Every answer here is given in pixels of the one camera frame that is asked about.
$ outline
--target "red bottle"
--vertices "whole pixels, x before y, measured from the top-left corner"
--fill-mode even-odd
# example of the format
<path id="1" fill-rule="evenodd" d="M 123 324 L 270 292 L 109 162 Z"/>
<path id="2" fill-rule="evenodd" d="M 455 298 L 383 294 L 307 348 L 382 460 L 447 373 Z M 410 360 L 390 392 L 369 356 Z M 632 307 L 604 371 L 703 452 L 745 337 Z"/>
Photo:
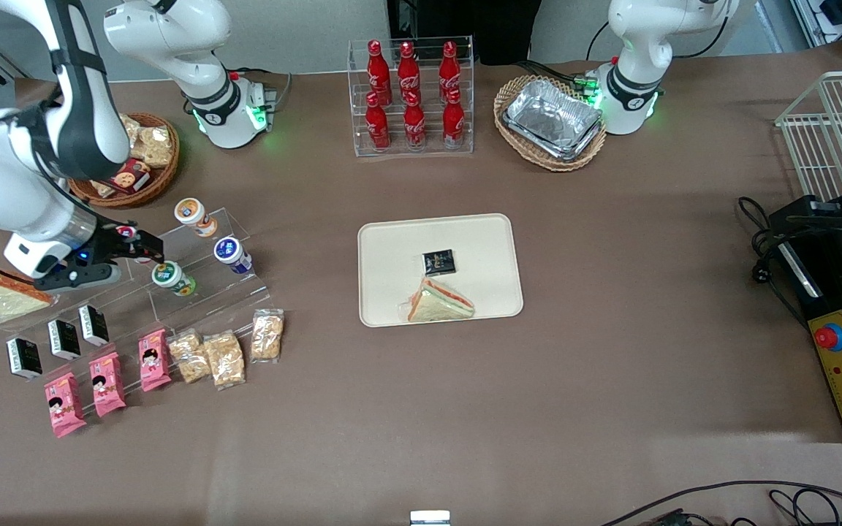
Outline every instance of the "red bottle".
<path id="1" fill-rule="evenodd" d="M 414 60 L 414 44 L 410 42 L 401 43 L 401 60 L 398 62 L 398 87 L 401 88 L 401 98 L 405 94 L 414 93 L 421 97 L 421 70 Z"/>
<path id="2" fill-rule="evenodd" d="M 447 102 L 447 94 L 460 87 L 460 63 L 457 62 L 457 42 L 444 43 L 444 60 L 441 60 L 441 102 Z"/>
<path id="3" fill-rule="evenodd" d="M 392 83 L 388 75 L 388 63 L 382 56 L 382 44 L 378 40 L 368 41 L 368 85 L 379 94 L 379 106 L 392 103 Z"/>
<path id="4" fill-rule="evenodd" d="M 454 88 L 447 94 L 444 108 L 444 147 L 457 150 L 463 145 L 463 109 L 460 107 L 460 90 Z"/>
<path id="5" fill-rule="evenodd" d="M 408 149 L 420 152 L 425 147 L 424 111 L 421 110 L 421 97 L 415 93 L 405 94 L 405 139 Z"/>
<path id="6" fill-rule="evenodd" d="M 368 129 L 368 136 L 372 139 L 372 150 L 384 152 L 391 145 L 392 140 L 388 137 L 388 117 L 379 107 L 379 94 L 370 92 L 365 96 L 365 127 Z"/>

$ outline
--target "brown tablecloth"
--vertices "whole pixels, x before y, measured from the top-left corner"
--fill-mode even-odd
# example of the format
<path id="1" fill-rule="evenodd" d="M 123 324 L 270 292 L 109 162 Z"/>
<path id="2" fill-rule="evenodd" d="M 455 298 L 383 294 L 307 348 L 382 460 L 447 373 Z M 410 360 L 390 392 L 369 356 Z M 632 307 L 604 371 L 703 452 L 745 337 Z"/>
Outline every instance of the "brown tablecloth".
<path id="1" fill-rule="evenodd" d="M 735 213 L 741 194 L 774 210 L 798 192 L 771 120 L 832 69 L 840 46 L 678 60 L 644 129 L 569 174 L 494 129 L 511 67 L 477 70 L 477 150 L 457 159 L 355 159 L 340 74 L 296 77 L 275 131 L 228 152 L 173 83 L 115 84 L 119 110 L 178 126 L 184 155 L 163 199 L 113 216 L 160 232 L 181 197 L 228 207 L 289 312 L 283 359 L 57 440 L 41 383 L 10 376 L 0 348 L 0 524 L 404 524 L 446 508 L 461 526 L 592 525 L 726 479 L 842 489 L 814 350 L 749 280 Z M 515 231 L 519 316 L 361 325 L 363 224 L 494 212 Z M 660 509 L 678 506 L 774 515 L 756 487 Z"/>

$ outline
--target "yogurt cup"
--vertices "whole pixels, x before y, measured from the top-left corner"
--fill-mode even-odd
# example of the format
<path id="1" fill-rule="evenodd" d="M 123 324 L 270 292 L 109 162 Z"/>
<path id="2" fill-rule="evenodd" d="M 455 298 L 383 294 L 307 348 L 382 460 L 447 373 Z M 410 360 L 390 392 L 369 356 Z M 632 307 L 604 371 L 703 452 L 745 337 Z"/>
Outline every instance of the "yogurt cup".
<path id="1" fill-rule="evenodd" d="M 251 270 L 251 256 L 236 237 L 226 236 L 218 240 L 216 246 L 213 247 L 213 257 L 216 257 L 220 263 L 230 266 L 230 269 L 237 274 L 244 274 Z"/>
<path id="2" fill-rule="evenodd" d="M 187 197 L 181 199 L 174 207 L 174 217 L 177 217 L 181 224 L 186 224 L 194 229 L 194 233 L 200 237 L 210 237 L 216 233 L 216 220 L 207 214 L 206 207 L 198 199 Z"/>
<path id="3" fill-rule="evenodd" d="M 162 289 L 167 289 L 178 296 L 190 296 L 197 290 L 197 281 L 184 273 L 181 266 L 173 261 L 164 261 L 154 266 L 151 280 Z"/>

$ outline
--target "bottle cap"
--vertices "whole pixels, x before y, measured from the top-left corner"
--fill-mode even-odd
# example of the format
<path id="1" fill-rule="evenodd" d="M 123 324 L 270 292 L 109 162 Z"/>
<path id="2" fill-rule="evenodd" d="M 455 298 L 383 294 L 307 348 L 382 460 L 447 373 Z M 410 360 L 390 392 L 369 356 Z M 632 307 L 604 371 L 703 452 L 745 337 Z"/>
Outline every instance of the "bottle cap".
<path id="1" fill-rule="evenodd" d="M 174 217 L 177 217 L 178 221 L 182 224 L 197 223 L 203 219 L 206 212 L 207 210 L 204 209 L 203 204 L 194 199 L 194 197 L 181 199 L 178 201 L 178 204 L 174 206 Z"/>
<path id="2" fill-rule="evenodd" d="M 164 261 L 154 266 L 154 270 L 151 271 L 151 280 L 157 286 L 167 287 L 180 281 L 183 274 L 180 265 L 173 261 Z"/>
<path id="3" fill-rule="evenodd" d="M 213 256 L 221 263 L 230 265 L 243 257 L 243 244 L 238 242 L 236 237 L 223 237 L 213 247 Z"/>

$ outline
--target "white robotic arm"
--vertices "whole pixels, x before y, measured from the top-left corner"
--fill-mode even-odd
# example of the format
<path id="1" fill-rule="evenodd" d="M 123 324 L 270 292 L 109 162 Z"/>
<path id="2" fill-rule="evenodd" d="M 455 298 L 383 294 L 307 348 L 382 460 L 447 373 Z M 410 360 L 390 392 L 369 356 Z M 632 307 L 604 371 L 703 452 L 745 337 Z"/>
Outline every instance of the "white robotic arm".
<path id="1" fill-rule="evenodd" d="M 604 64 L 595 74 L 606 131 L 629 134 L 645 122 L 674 58 L 669 34 L 720 26 L 738 6 L 739 0 L 612 0 L 609 26 L 624 46 L 615 66 Z"/>
<path id="2" fill-rule="evenodd" d="M 194 106 L 200 129 L 221 148 L 238 148 L 270 129 L 262 84 L 230 76 L 213 50 L 230 37 L 219 0 L 133 0 L 106 11 L 110 44 L 160 69 Z"/>
<path id="3" fill-rule="evenodd" d="M 38 289 L 111 282 L 119 277 L 113 257 L 157 259 L 156 237 L 124 239 L 54 182 L 106 180 L 129 156 L 80 0 L 0 0 L 0 10 L 43 35 L 64 95 L 59 106 L 0 110 L 0 229 L 13 232 L 6 258 Z"/>

